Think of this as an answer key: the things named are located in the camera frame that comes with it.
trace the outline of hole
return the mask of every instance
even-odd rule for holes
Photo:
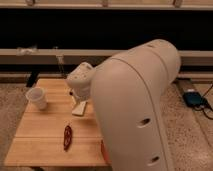
[[[159,159],[160,159],[159,156],[156,156],[156,157],[152,158],[150,160],[150,162],[148,163],[148,166],[153,166],[154,164],[156,164],[158,162]]]
[[[151,47],[151,48],[155,48],[155,46],[153,46],[153,45],[150,45],[150,44],[148,44],[147,46],[148,46],[148,47]]]
[[[142,121],[140,121],[138,127],[142,128],[142,127],[146,126],[150,121],[151,121],[150,118],[143,119]]]

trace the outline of black wall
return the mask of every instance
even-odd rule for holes
[[[213,50],[213,11],[0,9],[0,48],[128,49],[156,38]]]

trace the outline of table leg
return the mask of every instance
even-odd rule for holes
[[[32,73],[30,74],[30,77],[27,80],[26,87],[32,87],[33,86],[33,84],[37,80],[38,74],[39,74],[39,71],[32,71]]]
[[[34,171],[44,171],[44,169],[42,169],[41,167],[30,167],[31,169],[33,169]]]

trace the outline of wooden table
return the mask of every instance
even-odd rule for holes
[[[39,111],[29,103],[5,159],[6,166],[106,166],[101,133],[88,102],[84,117],[73,116],[70,89],[64,79],[40,79],[48,107]],[[70,123],[73,143],[63,150],[64,128]]]

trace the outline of wooden plank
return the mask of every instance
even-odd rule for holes
[[[25,0],[0,0],[0,3],[25,3]]]
[[[94,118],[84,117],[24,117],[15,137],[63,138],[64,129],[70,123],[74,138],[101,138],[101,133]]]
[[[191,82],[193,84],[212,84],[213,78],[192,78]]]
[[[45,88],[53,87],[58,88],[58,90],[60,90],[60,87],[69,89],[65,79],[39,79],[36,86],[46,86]]]
[[[71,96],[69,95],[69,91],[54,91],[54,90],[44,90],[46,93],[47,102],[64,102],[64,103],[72,103]]]
[[[213,79],[213,73],[207,72],[180,72],[178,78]]]
[[[6,166],[106,166],[100,138],[74,138],[68,152],[62,138],[15,138]]]
[[[212,0],[183,0],[183,5],[213,5]]]
[[[110,57],[117,53],[124,52],[125,50],[95,50],[95,49],[38,49],[32,56],[53,57],[64,56],[70,57]],[[180,56],[183,57],[213,57],[213,51],[199,51],[199,50],[179,50]],[[23,58],[23,56],[17,56],[17,49],[0,49],[0,57],[16,56],[17,58]]]
[[[40,0],[38,1],[38,4],[56,4],[56,5],[62,5],[62,4],[101,4],[101,0]]]
[[[29,103],[25,109],[24,117],[70,117],[72,115],[72,102],[49,102],[47,101],[47,108],[45,110],[38,110],[36,106]],[[83,117],[94,117],[93,106],[91,103],[86,105]]]
[[[125,4],[137,4],[137,5],[171,5],[172,0],[108,0],[109,4],[120,4],[120,5],[125,5]]]
[[[123,5],[123,4],[119,4],[119,6],[116,6],[117,4],[113,4],[110,5],[109,7],[107,7],[107,9],[131,9],[131,10],[138,10],[138,9],[151,9],[151,10],[174,10],[172,5],[160,5],[160,4],[142,4],[140,6],[138,6],[139,4],[127,4],[127,5]],[[106,7],[103,7],[103,5],[100,4],[80,4],[80,3],[76,3],[76,4],[48,4],[48,3],[36,3],[33,6],[28,6],[26,5],[26,3],[0,3],[0,8],[21,8],[21,9],[99,9],[99,10],[104,10]]]

